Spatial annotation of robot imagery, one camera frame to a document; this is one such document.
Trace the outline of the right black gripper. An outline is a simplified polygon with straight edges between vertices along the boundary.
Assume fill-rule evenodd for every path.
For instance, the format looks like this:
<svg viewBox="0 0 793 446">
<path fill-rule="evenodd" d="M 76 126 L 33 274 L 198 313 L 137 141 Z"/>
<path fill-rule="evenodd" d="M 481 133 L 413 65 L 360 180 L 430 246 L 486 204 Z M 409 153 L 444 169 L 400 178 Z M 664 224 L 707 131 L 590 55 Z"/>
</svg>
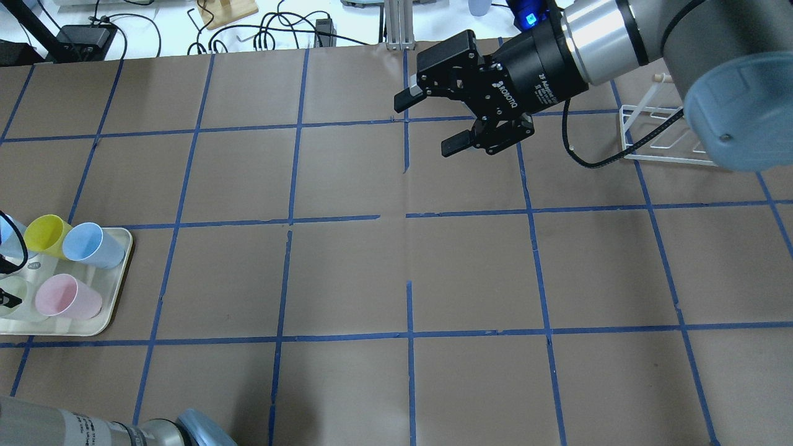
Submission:
<svg viewBox="0 0 793 446">
<path fill-rule="evenodd" d="M 442 157 L 493 155 L 533 135 L 533 114 L 587 88 L 556 23 L 540 23 L 489 55 L 467 29 L 417 54 L 414 87 L 394 95 L 393 109 L 403 113 L 426 98 L 461 102 L 475 121 L 441 142 Z"/>
</svg>

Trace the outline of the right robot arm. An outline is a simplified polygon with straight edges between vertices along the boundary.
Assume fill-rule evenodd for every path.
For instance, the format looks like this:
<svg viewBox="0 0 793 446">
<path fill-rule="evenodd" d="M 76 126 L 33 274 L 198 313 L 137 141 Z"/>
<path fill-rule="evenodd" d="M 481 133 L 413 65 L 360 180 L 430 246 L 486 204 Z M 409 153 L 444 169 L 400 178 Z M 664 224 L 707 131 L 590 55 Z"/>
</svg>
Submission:
<svg viewBox="0 0 793 446">
<path fill-rule="evenodd" d="M 662 59 L 682 109 L 658 128 L 686 123 L 717 166 L 791 164 L 790 1 L 510 1 L 519 34 L 495 53 L 470 29 L 417 56 L 396 112 L 448 98 L 475 116 L 442 141 L 496 154 L 533 135 L 532 116 Z"/>
</svg>

